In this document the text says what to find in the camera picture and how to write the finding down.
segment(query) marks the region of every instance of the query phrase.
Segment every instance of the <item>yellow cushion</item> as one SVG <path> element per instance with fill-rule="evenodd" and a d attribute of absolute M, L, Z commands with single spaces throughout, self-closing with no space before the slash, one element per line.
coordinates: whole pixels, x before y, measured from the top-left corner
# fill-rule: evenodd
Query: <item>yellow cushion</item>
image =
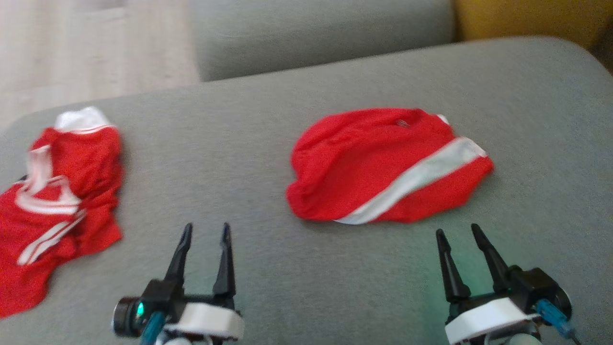
<path fill-rule="evenodd" d="M 591 47 L 613 17 L 611 0 L 455 0 L 462 40 L 526 34 Z"/>

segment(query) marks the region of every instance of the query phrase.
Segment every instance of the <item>gray fabric surface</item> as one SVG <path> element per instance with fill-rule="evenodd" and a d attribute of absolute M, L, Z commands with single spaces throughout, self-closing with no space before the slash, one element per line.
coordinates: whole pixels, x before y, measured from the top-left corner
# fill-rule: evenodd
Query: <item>gray fabric surface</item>
<path fill-rule="evenodd" d="M 450 43 L 451 0 L 190 0 L 203 80 Z"/>
<path fill-rule="evenodd" d="M 122 130 L 125 238 L 70 262 L 35 309 L 0 321 L 1 344 L 135 344 L 109 329 L 117 300 L 161 277 L 194 222 L 186 290 L 216 276 L 222 224 L 234 230 L 241 344 L 445 344 L 435 230 L 473 293 L 491 289 L 470 232 L 509 264 L 539 266 L 571 296 L 584 344 L 610 343 L 613 80 L 585 50 L 549 38 L 427 48 L 92 102 Z M 0 138 L 0 181 L 62 111 Z M 459 209 L 412 223 L 303 222 L 284 198 L 289 154 L 317 119 L 366 107 L 444 114 L 486 149 L 494 174 Z M 567 344 L 554 331 L 545 344 Z"/>

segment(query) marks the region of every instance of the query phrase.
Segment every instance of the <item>couch cushion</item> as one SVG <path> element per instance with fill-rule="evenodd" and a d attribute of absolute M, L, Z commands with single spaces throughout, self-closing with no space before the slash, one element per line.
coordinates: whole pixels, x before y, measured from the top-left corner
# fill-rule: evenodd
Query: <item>couch cushion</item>
<path fill-rule="evenodd" d="M 186 291 L 215 281 L 223 222 L 234 230 L 245 344 L 444 344 L 435 230 L 474 294 L 492 289 L 477 222 L 509 264 L 541 267 L 574 303 L 579 337 L 613 338 L 610 159 L 613 79 L 566 41 L 520 38 L 361 60 L 95 101 L 121 128 L 124 239 L 62 266 L 45 301 L 0 322 L 2 344 L 134 344 L 109 328 L 115 303 L 161 277 L 186 222 Z M 4 188 L 55 117 L 0 138 Z M 304 222 L 284 191 L 295 140 L 327 114 L 421 107 L 488 151 L 496 170 L 468 204 L 418 223 Z M 545 331 L 546 344 L 566 344 Z"/>
<path fill-rule="evenodd" d="M 450 43 L 450 0 L 190 0 L 203 80 Z"/>

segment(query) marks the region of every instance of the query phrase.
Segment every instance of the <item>clothing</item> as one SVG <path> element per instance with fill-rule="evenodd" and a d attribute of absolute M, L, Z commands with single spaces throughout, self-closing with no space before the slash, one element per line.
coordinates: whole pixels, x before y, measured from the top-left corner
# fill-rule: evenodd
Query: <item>clothing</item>
<path fill-rule="evenodd" d="M 111 213 L 120 137 L 102 112 L 61 114 L 28 153 L 28 175 L 0 195 L 0 317 L 40 303 L 64 262 L 121 238 Z"/>
<path fill-rule="evenodd" d="M 415 222 L 466 203 L 493 162 L 442 115 L 365 109 L 331 115 L 297 141 L 296 216 L 347 224 Z"/>

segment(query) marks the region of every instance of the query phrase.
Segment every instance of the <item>folded red shirt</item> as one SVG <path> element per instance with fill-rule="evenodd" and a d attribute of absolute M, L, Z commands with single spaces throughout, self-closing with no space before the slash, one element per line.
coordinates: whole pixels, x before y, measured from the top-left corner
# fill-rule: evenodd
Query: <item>folded red shirt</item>
<path fill-rule="evenodd" d="M 442 115 L 396 108 L 323 118 L 297 141 L 291 165 L 296 216 L 347 224 L 414 222 L 461 206 L 493 170 Z"/>

